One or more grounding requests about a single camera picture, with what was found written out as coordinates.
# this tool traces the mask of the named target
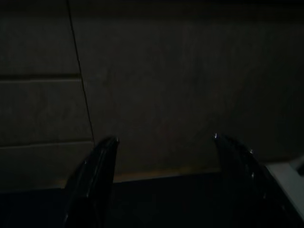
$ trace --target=concrete wall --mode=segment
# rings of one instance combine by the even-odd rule
[[[0,19],[3,188],[64,182],[108,134],[118,181],[216,169],[214,132],[262,161],[303,150],[301,8],[70,0],[70,21],[18,3]]]

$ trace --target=wall seam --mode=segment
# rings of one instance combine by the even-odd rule
[[[92,140],[93,140],[93,143],[95,145],[93,126],[92,126],[91,116],[90,116],[90,112],[89,112],[89,106],[88,106],[87,97],[86,97],[85,84],[84,84],[84,79],[83,79],[83,76],[82,76],[81,64],[80,64],[79,53],[78,53],[78,49],[77,49],[77,43],[76,43],[74,26],[73,26],[73,22],[72,22],[72,13],[71,13],[71,7],[70,7],[69,0],[66,0],[66,3],[67,3],[66,6],[67,6],[68,16],[69,16],[69,20],[70,20],[70,26],[71,26],[72,36],[73,36],[73,42],[74,42],[74,47],[75,47],[76,58],[77,58],[77,62],[78,62],[79,73],[80,73],[80,76],[81,76],[82,90],[83,90],[84,97],[85,97],[87,116],[88,116],[88,120],[89,120],[89,124],[90,124],[90,128],[91,128]]]

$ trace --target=floor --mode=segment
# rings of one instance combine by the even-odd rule
[[[116,183],[106,228],[228,226],[219,173]],[[0,227],[54,227],[60,190],[10,194],[0,199]]]
[[[117,183],[106,227],[220,227],[228,210],[221,175]]]

